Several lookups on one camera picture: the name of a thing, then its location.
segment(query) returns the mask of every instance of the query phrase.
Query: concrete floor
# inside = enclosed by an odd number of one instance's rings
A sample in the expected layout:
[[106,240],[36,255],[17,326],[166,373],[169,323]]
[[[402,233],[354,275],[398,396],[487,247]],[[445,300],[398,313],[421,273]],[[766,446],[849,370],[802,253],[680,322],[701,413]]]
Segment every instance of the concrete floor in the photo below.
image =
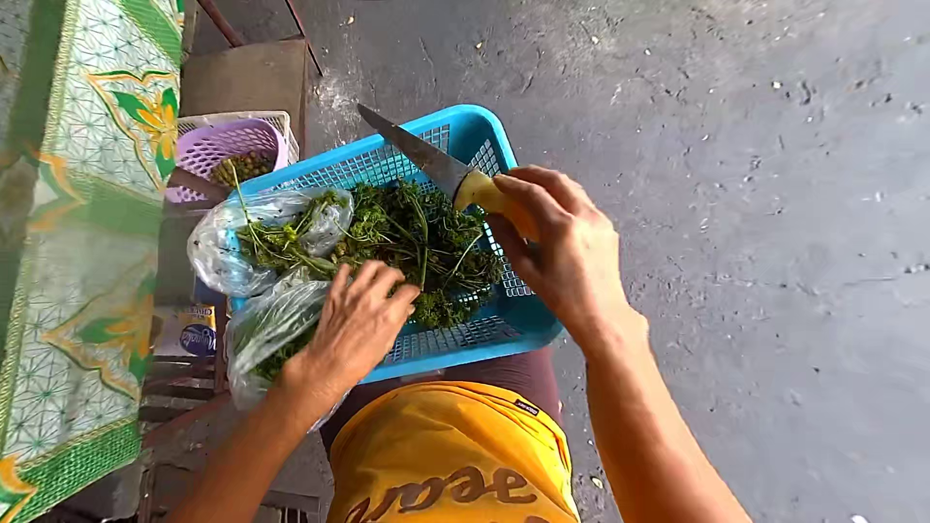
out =
[[[280,0],[227,4],[248,41],[295,32]],[[356,101],[398,121],[478,103],[521,163],[584,184],[756,521],[930,521],[924,0],[296,4],[325,66],[309,154],[371,133]],[[195,52],[220,48],[201,19]],[[582,517],[619,521],[584,362],[557,344]]]

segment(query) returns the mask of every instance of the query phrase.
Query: clear plastic bag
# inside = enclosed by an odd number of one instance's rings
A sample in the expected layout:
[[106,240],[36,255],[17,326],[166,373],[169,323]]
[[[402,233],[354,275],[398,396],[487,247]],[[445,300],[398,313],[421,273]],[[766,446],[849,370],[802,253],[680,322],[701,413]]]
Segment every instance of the clear plastic bag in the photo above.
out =
[[[283,347],[306,339],[307,334],[312,335],[308,329],[315,329],[320,319],[330,283],[312,278],[307,267],[298,267],[264,294],[249,299],[226,325],[224,341],[229,359],[226,373],[232,402],[237,409],[255,407],[272,385],[268,378],[256,372],[263,361],[280,357],[275,353]],[[292,345],[292,348],[300,350],[302,346]],[[339,403],[311,430],[322,425]]]
[[[312,217],[300,244],[311,256],[325,256],[342,239],[352,222],[352,195],[343,189],[311,187],[243,196],[248,218],[265,224],[282,224],[304,211],[314,198],[334,191],[345,207],[330,205]],[[187,256],[194,270],[208,287],[227,296],[255,296],[274,284],[277,273],[253,266],[242,256],[235,232],[246,226],[246,214],[238,198],[226,200],[210,211],[193,228],[187,241]]]

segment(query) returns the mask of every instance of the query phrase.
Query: kitchen knife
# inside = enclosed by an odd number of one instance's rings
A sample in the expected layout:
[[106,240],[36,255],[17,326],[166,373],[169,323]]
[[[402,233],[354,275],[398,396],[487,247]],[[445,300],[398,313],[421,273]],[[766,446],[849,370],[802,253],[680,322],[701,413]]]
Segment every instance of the kitchen knife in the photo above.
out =
[[526,208],[502,193],[491,178],[480,169],[471,168],[432,144],[396,126],[391,121],[358,104],[358,113],[385,140],[394,144],[433,183],[452,198],[455,210],[471,204],[481,206],[485,212],[497,213],[513,223],[520,236],[539,240],[536,220]]

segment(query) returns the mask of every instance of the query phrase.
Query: green patterned cloth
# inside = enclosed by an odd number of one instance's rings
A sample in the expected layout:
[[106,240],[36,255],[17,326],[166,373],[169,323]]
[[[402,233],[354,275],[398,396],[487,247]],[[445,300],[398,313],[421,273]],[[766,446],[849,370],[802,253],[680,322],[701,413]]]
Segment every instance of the green patterned cloth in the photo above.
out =
[[0,523],[137,457],[180,0],[0,3]]

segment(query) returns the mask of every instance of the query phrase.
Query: yellow knife handle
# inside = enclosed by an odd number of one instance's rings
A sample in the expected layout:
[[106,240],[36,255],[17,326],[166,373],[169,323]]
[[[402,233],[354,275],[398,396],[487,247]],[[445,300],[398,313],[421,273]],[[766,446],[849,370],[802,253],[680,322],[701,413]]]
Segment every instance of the yellow knife handle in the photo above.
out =
[[526,208],[513,198],[502,193],[497,185],[478,169],[465,175],[456,192],[455,210],[464,210],[471,204],[477,204],[485,212],[501,214],[513,223],[520,236],[539,241],[539,228],[536,219]]

